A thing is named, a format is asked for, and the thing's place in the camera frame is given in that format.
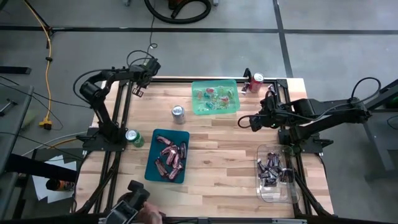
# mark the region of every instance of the green soda can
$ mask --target green soda can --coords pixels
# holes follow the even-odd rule
[[[145,143],[144,138],[137,130],[128,130],[126,139],[136,147],[142,147]]]

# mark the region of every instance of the teal tray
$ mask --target teal tray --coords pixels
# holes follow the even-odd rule
[[[186,142],[186,144],[187,144],[187,156],[185,159],[181,160],[181,163],[183,164],[184,168],[183,168],[183,170],[181,170],[181,172],[178,174],[178,176],[174,180],[169,180],[168,178],[163,178],[157,171],[157,168],[155,165],[155,160],[158,157],[160,157],[162,159],[162,162],[164,163],[166,170],[169,173],[173,169],[173,167],[166,165],[167,156],[160,155],[161,150],[166,148],[166,145],[161,142],[156,141],[156,136],[158,134],[173,141],[174,144],[176,144],[178,146],[181,144],[181,142]],[[189,149],[189,133],[188,132],[165,130],[165,129],[155,129],[154,133],[152,135],[152,142],[150,144],[148,162],[147,162],[147,167],[145,170],[145,179],[151,180],[151,181],[171,182],[171,183],[176,183],[176,184],[182,184],[184,182],[185,169],[187,167],[188,149]]]
[[[209,98],[204,97],[204,93],[207,88],[212,88],[215,90],[214,94],[217,94],[216,97],[213,94],[210,95]],[[219,105],[221,101],[219,99],[220,96],[228,97],[229,104],[225,108],[222,108]],[[215,105],[215,108],[210,109],[206,106],[207,102],[212,102]],[[222,113],[235,113],[237,112],[241,104],[239,102],[238,89],[236,88],[235,80],[215,80],[215,81],[201,81],[201,82],[193,82],[192,83],[192,106],[193,112],[196,115],[204,115],[204,114],[222,114]]]

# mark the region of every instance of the yellow cord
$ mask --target yellow cord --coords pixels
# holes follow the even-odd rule
[[[77,140],[77,138],[67,139],[67,140],[64,140],[64,141],[60,141],[60,142],[54,144],[53,146],[50,146],[49,149],[54,148],[54,147],[57,147],[57,146],[59,146],[59,145],[61,145],[61,144],[65,144],[65,143],[68,143],[68,142],[75,141],[75,140]]]
[[[45,30],[45,27],[44,27],[42,21],[39,19],[39,17],[36,15],[36,13],[32,10],[32,8],[26,2],[25,2],[25,4],[29,8],[29,10],[33,13],[33,15],[36,17],[37,21],[40,23],[40,25],[43,28],[44,34],[47,37],[47,41],[49,43],[49,58],[51,58],[52,49],[51,49],[51,40],[50,40],[49,34]],[[50,61],[47,61],[47,67],[45,68],[45,82],[47,84],[47,91],[49,93],[49,109],[47,110],[47,115],[44,117],[44,121],[49,120],[50,110],[51,110],[51,91],[50,91],[50,85],[49,85],[49,68],[50,68]]]

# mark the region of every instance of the white paper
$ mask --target white paper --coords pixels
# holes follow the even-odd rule
[[[71,169],[71,170],[76,170],[76,162],[69,162],[67,164],[64,164],[63,156],[56,156],[52,159],[49,159],[49,161],[46,161],[45,163],[64,167],[64,168]],[[39,199],[39,200],[42,200],[43,198],[47,197],[47,203],[52,203],[52,202],[56,202],[59,200],[63,200],[65,198],[69,198],[73,195],[73,191],[57,192],[57,191],[53,191],[53,190],[47,190],[45,184],[49,180],[48,178],[37,177],[34,175],[32,176],[32,178],[33,178],[33,183],[35,185],[37,199]]]

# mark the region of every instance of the red soda can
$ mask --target red soda can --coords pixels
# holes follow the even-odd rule
[[[249,90],[252,93],[258,93],[261,88],[262,82],[264,81],[264,76],[261,73],[256,73],[253,75],[250,81]]]

